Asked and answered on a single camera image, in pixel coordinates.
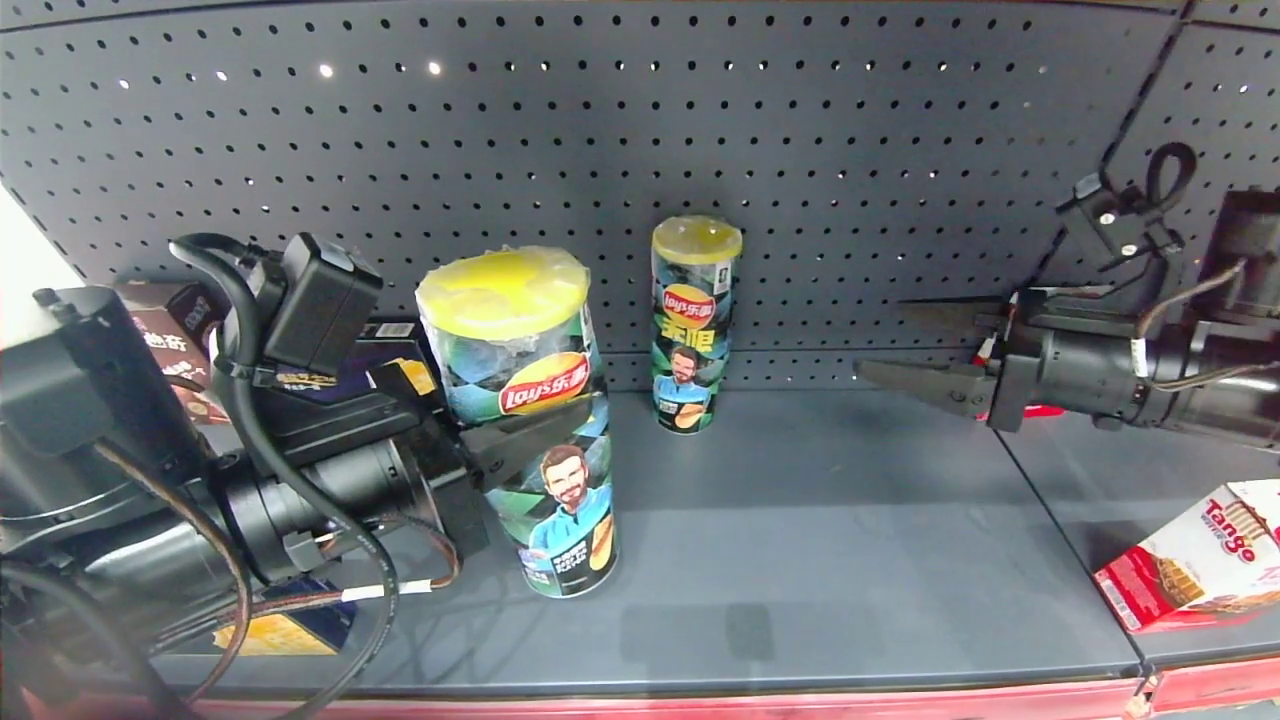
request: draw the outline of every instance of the yellow plastic lid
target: yellow plastic lid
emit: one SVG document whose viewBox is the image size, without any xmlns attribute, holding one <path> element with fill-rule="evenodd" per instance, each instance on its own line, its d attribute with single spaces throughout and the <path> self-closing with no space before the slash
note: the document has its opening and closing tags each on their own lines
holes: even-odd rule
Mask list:
<svg viewBox="0 0 1280 720">
<path fill-rule="evenodd" d="M 653 228 L 653 249 L 681 265 L 713 265 L 742 252 L 742 231 L 707 215 L 677 215 Z"/>
<path fill-rule="evenodd" d="M 568 320 L 590 284 L 586 268 L 567 250 L 530 245 L 442 265 L 422 278 L 416 295 L 422 322 L 500 342 Z"/>
</svg>

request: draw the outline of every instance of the pegboard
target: pegboard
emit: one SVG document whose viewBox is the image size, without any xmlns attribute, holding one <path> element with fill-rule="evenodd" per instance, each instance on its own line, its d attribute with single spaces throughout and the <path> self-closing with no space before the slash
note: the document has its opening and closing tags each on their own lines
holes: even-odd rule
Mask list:
<svg viewBox="0 0 1280 720">
<path fill-rule="evenodd" d="M 1258 184 L 1280 192 L 1280 35 L 1188 26 L 1107 168 L 1112 181 L 1144 183 L 1151 154 L 1166 142 L 1185 142 L 1198 155 L 1190 187 L 1166 215 L 1187 241 L 1185 284 L 1199 275 L 1229 190 Z M 1055 279 L 1094 278 L 1079 249 L 1060 259 L 1050 270 Z M 1132 277 L 1140 265 L 1128 263 L 1105 278 Z"/>
<path fill-rule="evenodd" d="M 4 0 L 0 29 L 84 22 L 134 13 L 172 13 L 243 0 Z"/>
<path fill-rule="evenodd" d="M 931 350 L 850 350 L 852 341 L 838 340 L 819 350 L 735 350 L 724 389 L 876 389 L 858 377 L 860 360 L 910 363 L 914 365 L 964 364 L 973 351 L 959 347 Z M 653 359 L 648 352 L 607 352 L 605 377 L 609 389 L 648 389 L 653 387 Z"/>
<path fill-rule="evenodd" d="M 1280 0 L 1202 0 L 1192 10 L 1192 19 L 1234 26 L 1280 29 Z"/>
<path fill-rule="evenodd" d="M 737 351 L 972 346 L 896 304 L 1027 278 L 1174 22 L 966 3 L 122 15 L 0 35 L 0 173 L 93 282 L 188 277 L 165 251 L 186 232 L 308 229 L 375 264 L 398 314 L 442 261 L 552 243 L 591 266 L 602 342 L 628 352 L 649 231 L 705 211 L 745 229 Z"/>
</svg>

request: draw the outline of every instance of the chips canister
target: chips canister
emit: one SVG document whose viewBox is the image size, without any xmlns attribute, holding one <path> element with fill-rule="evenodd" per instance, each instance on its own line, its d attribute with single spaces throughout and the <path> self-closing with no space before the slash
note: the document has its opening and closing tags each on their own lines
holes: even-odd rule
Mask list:
<svg viewBox="0 0 1280 720">
<path fill-rule="evenodd" d="M 653 406 L 668 430 L 710 424 L 728 363 L 733 264 L 742 232 L 701 215 L 653 231 Z"/>
<path fill-rule="evenodd" d="M 485 493 L 529 585 L 548 597 L 590 591 L 617 560 L 609 409 L 589 284 L 570 252 L 529 246 L 443 265 L 416 293 L 462 423 L 483 425 L 598 393 L 586 424 Z"/>
</svg>

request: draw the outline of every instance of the lay's logo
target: lay's logo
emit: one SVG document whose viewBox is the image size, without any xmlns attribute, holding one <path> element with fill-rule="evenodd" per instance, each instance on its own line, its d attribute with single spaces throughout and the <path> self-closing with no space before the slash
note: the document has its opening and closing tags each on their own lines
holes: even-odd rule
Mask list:
<svg viewBox="0 0 1280 720">
<path fill-rule="evenodd" d="M 503 415 L 531 415 L 577 396 L 591 377 L 581 352 L 557 352 L 525 365 L 498 393 Z"/>
<path fill-rule="evenodd" d="M 673 284 L 662 293 L 662 309 L 686 328 L 704 328 L 716 315 L 716 299 L 691 284 Z"/>
</svg>

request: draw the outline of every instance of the cartoon man illustration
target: cartoon man illustration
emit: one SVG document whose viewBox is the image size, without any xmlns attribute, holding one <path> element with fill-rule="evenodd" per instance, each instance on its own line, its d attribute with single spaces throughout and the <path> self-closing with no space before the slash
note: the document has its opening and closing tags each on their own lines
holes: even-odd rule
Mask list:
<svg viewBox="0 0 1280 720">
<path fill-rule="evenodd" d="M 568 550 L 609 514 L 613 486 L 588 487 L 586 454 L 576 445 L 553 446 L 539 468 L 547 493 L 559 503 L 529 536 L 529 550 L 547 557 Z"/>
<path fill-rule="evenodd" d="M 707 411 L 712 397 L 710 389 L 694 382 L 695 373 L 698 352 L 692 347 L 680 346 L 671 351 L 671 375 L 659 375 L 653 380 L 655 396 L 680 406 L 676 411 L 678 428 L 692 427 Z"/>
</svg>

